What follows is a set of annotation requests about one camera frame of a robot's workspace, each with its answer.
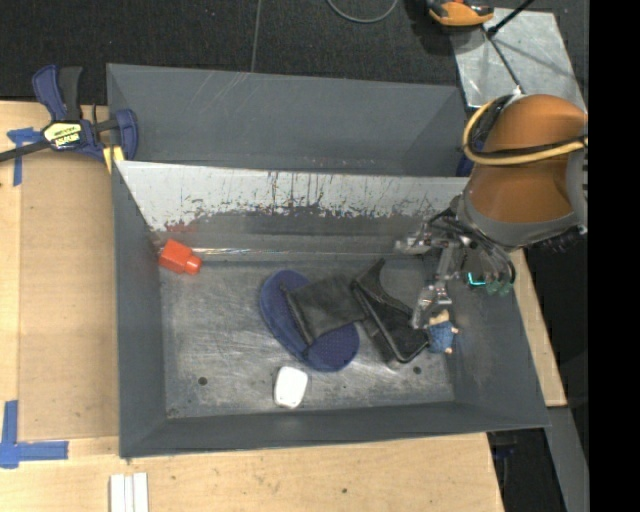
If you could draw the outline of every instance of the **blue fabric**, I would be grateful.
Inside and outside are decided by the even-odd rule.
[[[16,469],[20,462],[29,460],[62,460],[67,458],[68,441],[18,443],[18,401],[4,404],[0,468]]]
[[[431,345],[429,345],[427,350],[429,352],[440,353],[448,348],[453,348],[453,340],[455,338],[455,333],[452,331],[453,328],[453,324],[449,321],[430,325],[429,334],[431,334]]]
[[[291,291],[309,284],[293,270],[280,270],[270,276],[260,292],[260,311],[274,337],[298,360],[318,371],[337,371],[347,366],[358,353],[360,337],[351,323],[318,336],[307,345],[289,310],[281,285]]]

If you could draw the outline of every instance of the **scratch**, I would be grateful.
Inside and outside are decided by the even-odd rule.
[[[211,99],[211,101],[207,103],[207,106],[202,109],[202,112],[206,112],[207,110],[209,110],[214,105],[214,103],[218,101],[218,98],[225,96],[231,89],[233,89],[242,81],[242,76],[240,74],[236,74],[231,80],[229,80],[229,83],[222,89],[220,89],[220,91]]]
[[[207,85],[207,82],[209,80],[211,80],[211,77],[213,76],[213,73],[209,73],[207,75],[207,78],[205,78],[202,81],[202,84],[200,85],[200,87],[198,87],[198,90],[195,92],[195,94],[193,96],[191,96],[191,101],[189,101],[189,104],[187,105],[187,108],[185,108],[185,110],[189,110],[189,108],[191,107],[191,105],[193,105],[193,102],[196,100],[196,98],[200,95],[200,93],[202,92],[202,89],[204,89],[204,86]]]

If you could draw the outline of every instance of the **wooden table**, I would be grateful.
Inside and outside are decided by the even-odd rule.
[[[0,151],[8,130],[48,121],[38,103],[0,102]],[[0,470],[0,510],[107,511],[109,476],[136,472],[153,512],[504,510],[482,433],[120,459],[107,171],[48,150],[23,165],[13,187],[13,162],[0,164],[0,399],[19,400],[19,440],[68,439],[69,458]],[[566,405],[526,261],[513,259],[545,401]]]

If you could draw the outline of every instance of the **blue cloth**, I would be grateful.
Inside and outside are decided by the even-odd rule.
[[[309,280],[293,270],[280,270],[270,276],[260,292],[260,311],[274,337],[298,360],[318,371],[337,371],[347,366],[358,353],[360,337],[350,323],[318,336],[307,345],[298,331],[282,286],[295,290]]]
[[[449,321],[430,325],[429,334],[431,334],[431,345],[429,345],[427,350],[433,353],[441,353],[448,348],[453,348],[453,340],[455,338],[453,329],[454,326]]]

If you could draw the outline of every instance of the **red block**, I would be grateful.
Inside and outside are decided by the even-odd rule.
[[[202,260],[193,255],[190,247],[170,238],[160,253],[158,263],[177,274],[186,272],[194,275],[200,272]]]

